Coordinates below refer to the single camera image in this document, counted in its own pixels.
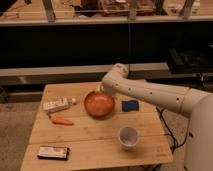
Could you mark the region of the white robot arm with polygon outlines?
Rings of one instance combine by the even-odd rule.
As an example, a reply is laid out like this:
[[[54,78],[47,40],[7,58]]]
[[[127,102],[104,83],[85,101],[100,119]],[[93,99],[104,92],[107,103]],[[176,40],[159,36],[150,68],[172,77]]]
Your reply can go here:
[[[101,90],[120,93],[189,118],[183,171],[213,171],[213,93],[183,86],[128,79],[116,63],[104,75]]]

